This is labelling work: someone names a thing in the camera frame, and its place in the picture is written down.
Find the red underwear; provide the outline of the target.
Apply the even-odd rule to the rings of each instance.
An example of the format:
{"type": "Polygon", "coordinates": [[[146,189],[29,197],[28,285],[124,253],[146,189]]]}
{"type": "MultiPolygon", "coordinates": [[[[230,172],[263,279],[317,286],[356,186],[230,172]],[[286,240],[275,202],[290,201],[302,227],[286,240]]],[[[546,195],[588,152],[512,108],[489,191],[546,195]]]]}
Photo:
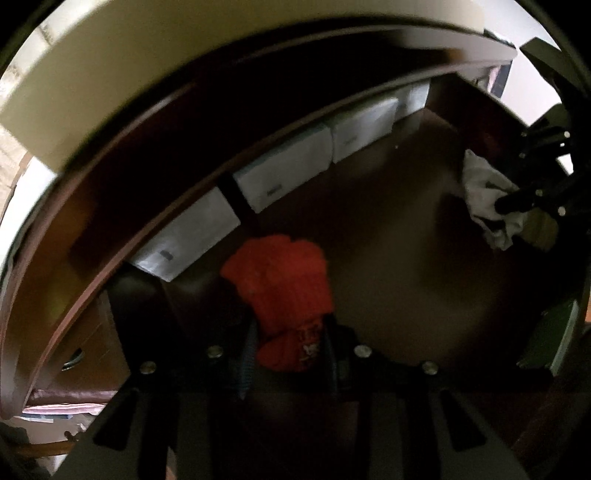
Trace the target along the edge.
{"type": "Polygon", "coordinates": [[[287,235],[249,239],[221,267],[252,307],[266,338],[318,322],[335,310],[328,262],[317,244],[287,235]]]}

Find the grey white underwear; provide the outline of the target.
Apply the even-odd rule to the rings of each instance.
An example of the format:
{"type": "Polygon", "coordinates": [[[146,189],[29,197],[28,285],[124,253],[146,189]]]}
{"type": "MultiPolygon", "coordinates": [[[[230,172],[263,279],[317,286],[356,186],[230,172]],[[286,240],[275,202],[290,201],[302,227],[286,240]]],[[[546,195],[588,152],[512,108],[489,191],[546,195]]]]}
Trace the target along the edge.
{"type": "Polygon", "coordinates": [[[502,251],[510,248],[513,237],[524,229],[527,213],[499,213],[495,204],[519,188],[470,149],[465,152],[462,183],[470,217],[482,227],[488,244],[502,251]]]}

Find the white box in drawer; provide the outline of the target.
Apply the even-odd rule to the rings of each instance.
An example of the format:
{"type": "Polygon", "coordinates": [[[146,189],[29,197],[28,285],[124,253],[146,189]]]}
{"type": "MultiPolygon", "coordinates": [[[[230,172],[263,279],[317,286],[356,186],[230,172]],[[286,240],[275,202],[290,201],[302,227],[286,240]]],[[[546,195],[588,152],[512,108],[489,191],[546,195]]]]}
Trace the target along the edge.
{"type": "Polygon", "coordinates": [[[332,133],[322,124],[267,152],[233,178],[252,210],[260,213],[331,163],[332,133]]]}
{"type": "Polygon", "coordinates": [[[327,122],[332,134],[332,162],[339,163],[390,135],[398,107],[398,98],[384,97],[332,117],[327,122]]]}
{"type": "Polygon", "coordinates": [[[399,121],[422,110],[426,106],[430,86],[431,81],[425,80],[404,86],[394,92],[394,96],[398,99],[394,121],[399,121]]]}
{"type": "Polygon", "coordinates": [[[171,282],[239,225],[228,200],[214,188],[158,231],[130,263],[171,282]]]}

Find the phone on right gripper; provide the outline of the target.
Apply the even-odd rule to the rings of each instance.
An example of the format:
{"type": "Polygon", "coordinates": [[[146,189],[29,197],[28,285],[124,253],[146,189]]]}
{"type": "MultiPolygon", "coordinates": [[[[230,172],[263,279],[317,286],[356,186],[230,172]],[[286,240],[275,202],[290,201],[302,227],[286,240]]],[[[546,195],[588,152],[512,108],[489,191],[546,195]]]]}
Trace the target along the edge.
{"type": "Polygon", "coordinates": [[[580,78],[569,58],[540,38],[533,38],[519,47],[542,78],[558,93],[581,86],[580,78]]]}

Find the dark wooden dresser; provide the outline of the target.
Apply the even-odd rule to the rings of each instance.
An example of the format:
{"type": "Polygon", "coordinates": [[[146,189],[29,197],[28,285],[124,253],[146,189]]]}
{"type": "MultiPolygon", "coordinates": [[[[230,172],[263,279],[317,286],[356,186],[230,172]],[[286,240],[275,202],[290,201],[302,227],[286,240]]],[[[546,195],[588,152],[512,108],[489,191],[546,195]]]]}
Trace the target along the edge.
{"type": "Polygon", "coordinates": [[[491,428],[508,445],[581,434],[554,398],[588,387],[590,345],[575,310],[590,288],[590,85],[561,93],[568,114],[566,216],[527,212],[493,249],[470,217],[465,152],[510,181],[528,127],[477,75],[516,48],[490,34],[411,25],[310,24],[194,60],[134,99],[82,147],[14,250],[1,308],[1,414],[91,388],[110,406],[101,448],[140,433],[211,464],[287,468],[418,451],[444,434],[460,451],[491,428]],[[336,114],[431,81],[426,106],[391,134],[256,213],[233,175],[336,114]],[[171,282],[130,260],[218,188],[240,225],[171,282]],[[221,276],[249,239],[318,245],[339,322],[365,346],[360,396],[322,375],[320,342],[295,372],[240,366],[256,314],[221,276]]]}

